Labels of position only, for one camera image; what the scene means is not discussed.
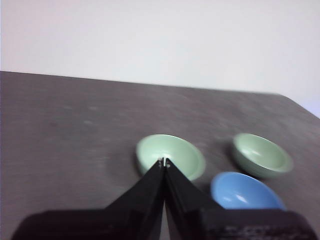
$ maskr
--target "light green bowl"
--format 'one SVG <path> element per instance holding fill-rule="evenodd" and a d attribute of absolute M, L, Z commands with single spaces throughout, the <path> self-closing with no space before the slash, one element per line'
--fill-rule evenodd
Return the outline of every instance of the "light green bowl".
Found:
<path fill-rule="evenodd" d="M 202 153 L 190 142 L 171 135 L 154 134 L 141 139 L 136 146 L 138 167 L 145 174 L 158 158 L 169 158 L 189 179 L 200 177 L 206 167 Z"/>
<path fill-rule="evenodd" d="M 293 169 L 286 151 L 263 137 L 240 133 L 233 138 L 233 146 L 236 162 L 253 176 L 272 178 Z"/>

